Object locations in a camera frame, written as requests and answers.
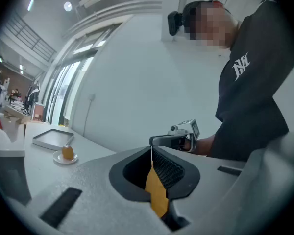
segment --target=gray tray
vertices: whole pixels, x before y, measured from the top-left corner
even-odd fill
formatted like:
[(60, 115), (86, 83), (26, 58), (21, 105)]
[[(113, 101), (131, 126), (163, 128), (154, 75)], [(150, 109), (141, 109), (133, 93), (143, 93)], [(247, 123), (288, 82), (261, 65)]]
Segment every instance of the gray tray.
[(61, 150), (65, 145), (69, 145), (74, 138), (74, 133), (50, 129), (35, 137), (33, 137), (33, 144), (50, 150)]

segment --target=ny logo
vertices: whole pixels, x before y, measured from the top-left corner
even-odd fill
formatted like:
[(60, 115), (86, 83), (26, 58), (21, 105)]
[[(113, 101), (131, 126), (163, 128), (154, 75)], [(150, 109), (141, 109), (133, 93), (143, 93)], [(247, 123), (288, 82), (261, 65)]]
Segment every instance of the ny logo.
[(238, 79), (239, 76), (243, 74), (246, 66), (248, 66), (250, 64), (247, 60), (247, 53), (243, 57), (241, 57), (241, 59), (236, 60), (235, 62), (237, 62), (237, 63), (234, 63), (234, 65), (233, 65), (233, 68), (234, 68), (235, 74), (236, 74), (236, 79)]

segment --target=small white plate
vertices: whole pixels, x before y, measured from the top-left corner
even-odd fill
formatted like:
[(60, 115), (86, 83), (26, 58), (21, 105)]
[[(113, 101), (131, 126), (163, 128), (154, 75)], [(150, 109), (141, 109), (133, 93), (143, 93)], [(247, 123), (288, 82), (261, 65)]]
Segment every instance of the small white plate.
[(56, 162), (58, 162), (60, 164), (73, 164), (78, 160), (78, 156), (76, 153), (74, 153), (73, 159), (68, 160), (68, 159), (63, 158), (62, 151), (56, 151), (53, 154), (53, 160), (55, 160)]

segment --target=railing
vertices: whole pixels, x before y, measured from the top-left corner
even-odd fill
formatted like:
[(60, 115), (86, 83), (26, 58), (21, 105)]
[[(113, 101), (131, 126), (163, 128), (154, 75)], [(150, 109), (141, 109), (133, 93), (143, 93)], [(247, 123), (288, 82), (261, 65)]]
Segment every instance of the railing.
[(56, 51), (42, 40), (17, 13), (12, 13), (10, 15), (5, 26), (13, 35), (47, 62), (51, 59), (53, 54), (56, 53)]
[(92, 24), (97, 24), (101, 21), (117, 16), (135, 13), (161, 13), (161, 9), (162, 0), (134, 0), (119, 3), (103, 10), (94, 12), (92, 15), (84, 18), (68, 29), (62, 35), (62, 37), (67, 39)]

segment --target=gray machine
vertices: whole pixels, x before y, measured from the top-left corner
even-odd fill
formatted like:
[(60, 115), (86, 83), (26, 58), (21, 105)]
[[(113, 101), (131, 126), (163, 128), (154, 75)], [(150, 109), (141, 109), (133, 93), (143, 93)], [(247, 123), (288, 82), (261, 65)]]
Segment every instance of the gray machine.
[[(144, 190), (151, 153), (169, 199), (162, 219)], [(294, 134), (288, 134), (246, 163), (155, 145), (124, 151), (78, 166), (26, 210), (16, 209), (37, 234), (254, 234), (293, 193)]]

